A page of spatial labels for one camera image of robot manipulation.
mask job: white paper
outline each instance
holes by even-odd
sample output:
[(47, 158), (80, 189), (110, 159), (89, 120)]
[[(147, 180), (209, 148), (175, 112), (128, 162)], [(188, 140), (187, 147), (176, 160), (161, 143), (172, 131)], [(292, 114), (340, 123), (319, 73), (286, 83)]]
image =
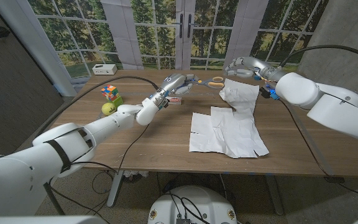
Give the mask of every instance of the white paper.
[(226, 79), (219, 94), (236, 111), (211, 107), (211, 116), (193, 113), (190, 152), (220, 152), (231, 158), (268, 154), (252, 115), (258, 93), (258, 86)]

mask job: white box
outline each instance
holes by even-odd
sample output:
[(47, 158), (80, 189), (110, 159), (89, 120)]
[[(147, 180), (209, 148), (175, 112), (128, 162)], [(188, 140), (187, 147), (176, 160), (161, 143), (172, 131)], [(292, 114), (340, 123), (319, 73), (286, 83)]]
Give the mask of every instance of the white box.
[(117, 71), (116, 64), (96, 64), (92, 68), (95, 75), (114, 75)]

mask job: white robotic arm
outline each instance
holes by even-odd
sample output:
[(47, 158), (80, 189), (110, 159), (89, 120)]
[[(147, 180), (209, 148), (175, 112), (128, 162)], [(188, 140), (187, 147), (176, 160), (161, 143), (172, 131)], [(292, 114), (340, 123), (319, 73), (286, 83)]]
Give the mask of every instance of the white robotic arm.
[(33, 147), (0, 157), (0, 216), (33, 215), (45, 197), (44, 183), (67, 176), (88, 162), (96, 148), (117, 131), (133, 127), (134, 121), (147, 125), (156, 112), (168, 105), (166, 97), (186, 93), (194, 75), (173, 74), (141, 105), (121, 105), (117, 112), (85, 126), (68, 123), (33, 140)]
[[(245, 65), (248, 70), (231, 70)], [(315, 83), (295, 72), (287, 73), (253, 57), (233, 60), (226, 75), (249, 78), (257, 75), (275, 87), (278, 96), (310, 110), (307, 116), (320, 124), (358, 139), (358, 94), (345, 88)]]

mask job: floor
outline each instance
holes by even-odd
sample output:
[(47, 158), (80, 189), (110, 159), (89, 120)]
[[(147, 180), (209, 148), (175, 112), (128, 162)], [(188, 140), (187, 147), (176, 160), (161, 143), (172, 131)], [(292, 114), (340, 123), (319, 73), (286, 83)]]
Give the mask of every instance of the floor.
[[(72, 98), (65, 98), (65, 104)], [(33, 136), (18, 150), (31, 145)], [(54, 187), (64, 195), (86, 205), (95, 207), (104, 201), (108, 194), (97, 194), (92, 189), (92, 181), (99, 170), (82, 169), (74, 174), (58, 179)], [(163, 188), (176, 173), (159, 172), (160, 187)], [(354, 223), (358, 220), (358, 195), (338, 184), (327, 183), (322, 177), (277, 176), (277, 184), (285, 214), (275, 214), (267, 184), (262, 175), (223, 175), (229, 199), (235, 206), (237, 219), (249, 223)], [(203, 185), (221, 192), (221, 183), (213, 174), (180, 174), (176, 186)], [(358, 190), (358, 178), (346, 178), (345, 185)], [(108, 191), (111, 178), (100, 174), (94, 180), (96, 191)], [(98, 206), (99, 213), (110, 223), (147, 223), (150, 207), (158, 199), (157, 173), (150, 172), (146, 178), (136, 182), (124, 182), (116, 205), (108, 208), (105, 203)], [(57, 199), (68, 215), (84, 215), (89, 210), (77, 206), (60, 196)], [(46, 198), (36, 215), (57, 215), (49, 198)]]
[[(93, 208), (108, 196), (108, 194), (97, 194), (92, 190), (92, 180), (98, 173), (98, 170), (82, 169), (71, 176), (58, 179), (53, 187), (64, 195)], [(160, 187), (164, 188), (168, 181), (177, 175), (177, 173), (159, 172)], [(180, 174), (175, 186), (203, 185), (222, 193), (222, 185), (218, 178), (215, 174)], [(229, 200), (235, 207), (237, 219), (241, 223), (287, 223), (285, 216), (274, 213), (264, 176), (223, 175), (223, 180), (229, 190)], [(111, 178), (107, 174), (101, 174), (95, 179), (94, 187), (96, 191), (103, 192), (110, 188), (110, 184)], [(134, 183), (123, 182), (115, 206), (109, 208), (103, 204), (99, 213), (110, 223), (147, 223), (150, 207), (159, 197), (157, 184), (156, 172), (149, 172), (147, 178), (141, 178)], [(59, 196), (58, 201), (67, 214), (83, 215), (87, 212), (87, 209)], [(41, 204), (37, 215), (57, 215), (48, 198)]]

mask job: small object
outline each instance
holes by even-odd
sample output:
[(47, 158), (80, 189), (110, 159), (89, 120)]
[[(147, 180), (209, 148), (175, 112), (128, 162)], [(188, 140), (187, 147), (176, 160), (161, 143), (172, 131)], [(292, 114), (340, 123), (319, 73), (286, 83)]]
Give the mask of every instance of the small object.
[(324, 177), (324, 179), (328, 182), (328, 183), (332, 183), (332, 184), (343, 184), (345, 182), (345, 179), (343, 177)]
[(202, 81), (202, 80), (190, 80), (190, 81), (186, 81), (187, 83), (194, 83), (197, 85), (204, 85), (210, 88), (214, 88), (214, 89), (221, 89), (224, 87), (223, 84), (224, 78), (222, 77), (214, 77), (214, 78), (210, 78), (208, 80)]
[(157, 217), (157, 211), (154, 209), (150, 212), (150, 218), (153, 220), (155, 217)]
[(5, 27), (0, 27), (0, 38), (7, 37), (11, 31), (7, 30)]
[(229, 210), (227, 211), (227, 215), (228, 215), (228, 217), (229, 217), (231, 220), (233, 220), (233, 218), (236, 217), (236, 214), (235, 214), (234, 211), (231, 210), (231, 209), (229, 209)]
[(167, 96), (167, 100), (169, 100), (168, 104), (170, 105), (181, 105), (181, 97)]
[(117, 71), (116, 64), (96, 64), (92, 68), (95, 75), (114, 75)]
[(107, 102), (114, 104), (116, 109), (124, 103), (115, 86), (107, 85), (101, 89), (101, 92), (106, 97)]
[(191, 224), (189, 218), (177, 218), (176, 224)]
[(270, 97), (273, 98), (274, 100), (279, 100), (280, 97), (276, 94), (276, 90), (269, 90), (270, 92)]
[(105, 103), (102, 106), (102, 113), (106, 116), (112, 115), (116, 111), (117, 111), (117, 109), (114, 106), (114, 103)]
[(263, 96), (264, 98), (266, 99), (270, 98), (269, 91), (267, 91), (264, 87), (260, 87), (259, 91), (260, 91), (260, 95)]

